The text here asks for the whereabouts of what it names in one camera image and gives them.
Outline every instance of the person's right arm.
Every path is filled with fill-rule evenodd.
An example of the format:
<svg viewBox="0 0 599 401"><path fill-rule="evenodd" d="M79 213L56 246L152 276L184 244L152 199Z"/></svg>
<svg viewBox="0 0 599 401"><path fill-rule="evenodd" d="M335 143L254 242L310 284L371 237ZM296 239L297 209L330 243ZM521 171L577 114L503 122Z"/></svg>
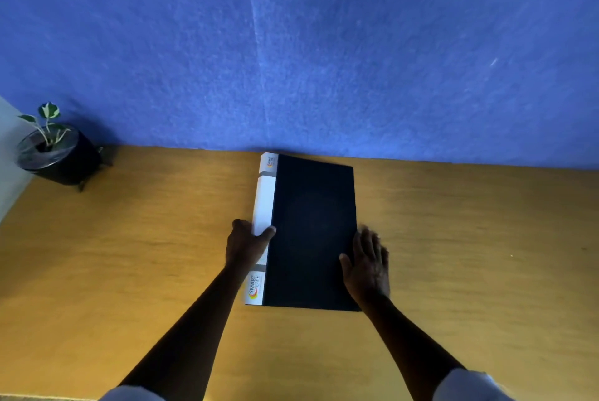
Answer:
<svg viewBox="0 0 599 401"><path fill-rule="evenodd" d="M414 401L431 401L445 377L464 366L389 299L389 253L377 234L358 231L353 256L354 264L346 254L339 257L345 286L377 329Z"/></svg>

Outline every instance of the white wall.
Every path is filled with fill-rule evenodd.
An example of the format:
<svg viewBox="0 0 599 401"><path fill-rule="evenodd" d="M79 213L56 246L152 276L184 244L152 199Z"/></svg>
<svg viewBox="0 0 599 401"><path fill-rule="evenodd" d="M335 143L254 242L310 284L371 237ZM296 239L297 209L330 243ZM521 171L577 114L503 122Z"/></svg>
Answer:
<svg viewBox="0 0 599 401"><path fill-rule="evenodd" d="M19 111L0 97L0 221L32 177L15 163L17 144L33 129L17 119L18 114Z"/></svg>

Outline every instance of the potted plant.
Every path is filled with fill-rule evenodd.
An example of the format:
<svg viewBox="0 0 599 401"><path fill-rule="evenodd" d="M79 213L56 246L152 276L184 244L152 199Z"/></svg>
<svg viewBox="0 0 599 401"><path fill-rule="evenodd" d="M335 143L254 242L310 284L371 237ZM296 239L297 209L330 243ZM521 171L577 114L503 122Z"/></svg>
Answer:
<svg viewBox="0 0 599 401"><path fill-rule="evenodd" d="M102 163L98 150L78 129L53 122L61 111L52 102L38 108L42 119L20 115L35 127L17 146L17 164L24 170L63 185L79 185Z"/></svg>

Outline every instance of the blue wall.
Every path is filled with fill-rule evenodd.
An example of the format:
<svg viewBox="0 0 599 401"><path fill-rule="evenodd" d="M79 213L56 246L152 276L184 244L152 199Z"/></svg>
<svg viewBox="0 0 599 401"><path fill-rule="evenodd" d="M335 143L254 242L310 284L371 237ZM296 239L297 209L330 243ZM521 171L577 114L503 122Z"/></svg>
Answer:
<svg viewBox="0 0 599 401"><path fill-rule="evenodd" d="M0 6L0 94L97 140L599 167L599 0Z"/></svg>

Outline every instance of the forearm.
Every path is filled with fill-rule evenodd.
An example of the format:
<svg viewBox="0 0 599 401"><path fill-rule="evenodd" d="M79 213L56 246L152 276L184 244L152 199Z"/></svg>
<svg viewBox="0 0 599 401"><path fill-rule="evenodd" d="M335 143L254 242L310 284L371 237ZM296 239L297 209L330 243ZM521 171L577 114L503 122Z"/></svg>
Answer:
<svg viewBox="0 0 599 401"><path fill-rule="evenodd" d="M203 399L222 332L248 270L226 266L121 385L138 385L166 401Z"/></svg>
<svg viewBox="0 0 599 401"><path fill-rule="evenodd" d="M361 307L393 356L414 401L431 401L443 379L453 369L463 368L388 297L374 296Z"/></svg>

